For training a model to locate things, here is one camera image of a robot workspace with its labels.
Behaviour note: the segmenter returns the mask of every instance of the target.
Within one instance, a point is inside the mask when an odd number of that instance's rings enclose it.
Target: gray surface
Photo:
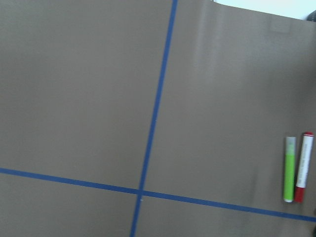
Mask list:
[[[1,1],[0,166],[137,188],[170,8]]]
[[[135,195],[0,174],[5,237],[127,237]]]
[[[0,167],[137,188],[170,0],[0,2]],[[180,0],[145,189],[282,201],[283,138],[316,132],[316,24]],[[128,236],[135,196],[0,175],[4,236]],[[143,197],[138,237],[308,236],[314,223]]]
[[[309,237],[314,223],[144,197],[137,237]]]
[[[316,131],[316,24],[180,1],[145,189],[313,216],[282,200],[283,139]]]

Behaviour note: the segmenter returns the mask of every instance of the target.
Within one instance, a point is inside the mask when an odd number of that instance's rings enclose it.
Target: blue tape line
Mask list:
[[[168,199],[168,200],[174,200],[174,201],[182,201],[182,202],[188,202],[188,203],[205,205],[205,206],[213,206],[213,207],[225,208],[225,209],[236,210],[236,211],[244,211],[244,212],[251,212],[251,213],[268,215],[268,216],[283,217],[283,218],[295,219],[295,220],[300,220],[300,221],[316,222],[316,217],[296,215],[296,214],[290,214],[290,213],[279,212],[279,211],[270,211],[270,210],[265,210],[265,209],[249,207],[249,206],[239,206],[239,205],[228,204],[228,203],[223,203],[223,202],[208,201],[208,200],[202,200],[202,199],[197,199],[197,198],[182,197],[182,196],[162,194],[162,193],[149,192],[149,191],[143,191],[143,195],[148,196],[148,197],[162,198],[162,199]]]
[[[168,62],[168,56],[169,56],[169,50],[170,50],[170,44],[171,44],[171,38],[172,38],[174,19],[175,19],[175,15],[176,15],[177,3],[178,3],[178,0],[172,1],[168,31],[167,31],[167,36],[166,36],[166,41],[165,41],[165,46],[164,46],[160,76],[159,76],[156,99],[155,99],[155,105],[154,105],[154,110],[153,110],[153,115],[152,115],[150,131],[149,131],[149,135],[148,135],[148,141],[147,141],[147,146],[146,146],[142,174],[141,174],[141,178],[140,178],[140,182],[139,182],[139,191],[140,192],[137,195],[137,199],[136,199],[134,216],[133,216],[133,221],[132,221],[132,226],[131,226],[131,231],[130,231],[130,237],[134,237],[135,233],[136,233],[138,216],[139,216],[139,211],[140,211],[140,206],[141,206],[142,191],[144,190],[147,169],[148,169],[148,164],[149,164],[149,158],[150,158],[150,154],[151,154],[151,150],[152,150],[153,138],[154,138],[154,133],[155,133],[155,128],[156,128],[156,121],[157,121],[157,116],[158,116],[158,111],[159,111],[159,106],[160,106],[162,87],[163,87],[164,77],[165,77],[166,68],[167,68],[167,62]]]
[[[98,184],[98,183],[92,183],[92,182],[76,180],[76,179],[67,179],[67,178],[51,176],[51,175],[29,173],[29,172],[13,170],[13,169],[0,168],[0,173],[22,176],[22,177],[33,178],[33,179],[42,179],[46,181],[52,181],[52,182],[63,183],[63,184],[72,184],[72,185],[90,187],[90,188],[95,188],[95,189],[104,189],[104,190],[116,191],[116,192],[121,192],[121,193],[128,193],[128,194],[139,193],[137,189],[130,189],[130,188],[107,185],[107,184]]]
[[[27,177],[27,178],[32,178],[32,179],[52,181],[52,182],[63,183],[63,184],[72,184],[72,185],[78,185],[78,186],[83,186],[83,187],[90,187],[90,188],[95,188],[95,189],[116,191],[116,192],[127,193],[127,194],[135,194],[135,195],[139,194],[138,189],[130,189],[130,188],[107,185],[107,184],[92,183],[92,182],[87,182],[87,181],[82,181],[82,180],[67,179],[67,178],[62,178],[62,177],[57,177],[57,176],[36,174],[36,173],[30,173],[30,172],[13,170],[13,169],[0,168],[0,173]],[[187,202],[187,203],[193,203],[193,204],[199,204],[199,205],[205,205],[205,206],[213,206],[213,207],[225,208],[225,209],[236,210],[236,211],[245,211],[245,212],[251,212],[251,213],[268,215],[268,216],[277,216],[277,217],[295,219],[295,220],[300,220],[300,221],[316,222],[316,217],[296,215],[296,214],[290,214],[290,213],[278,212],[278,211],[270,211],[270,210],[264,210],[264,209],[254,208],[254,207],[239,206],[239,205],[234,205],[234,204],[208,201],[208,200],[202,200],[202,199],[191,198],[191,197],[183,197],[183,196],[163,194],[163,193],[150,192],[150,191],[142,191],[142,195],[147,196],[147,197],[161,198],[161,199],[167,199],[167,200],[173,200],[173,201],[181,201],[181,202]]]

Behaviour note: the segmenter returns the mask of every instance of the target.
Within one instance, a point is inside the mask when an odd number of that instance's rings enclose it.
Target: red marker cap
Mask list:
[[[304,132],[304,136],[314,137],[312,132]]]
[[[294,201],[303,202],[305,188],[295,187],[295,197]]]

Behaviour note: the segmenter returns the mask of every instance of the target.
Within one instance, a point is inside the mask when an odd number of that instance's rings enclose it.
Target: marker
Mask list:
[[[310,164],[311,151],[313,146],[314,135],[312,132],[305,132],[303,135],[303,144],[301,151],[301,158],[299,170],[297,175],[297,182],[295,188],[294,201],[302,202],[304,197],[304,190],[306,187],[306,179],[308,173],[308,166]]]
[[[295,144],[296,137],[286,137],[283,189],[283,199],[286,202],[293,202],[294,198]]]

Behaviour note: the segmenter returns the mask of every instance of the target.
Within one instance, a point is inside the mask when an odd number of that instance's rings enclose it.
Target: green marker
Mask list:
[[[293,202],[294,199],[295,143],[296,137],[286,137],[283,191],[286,202]]]

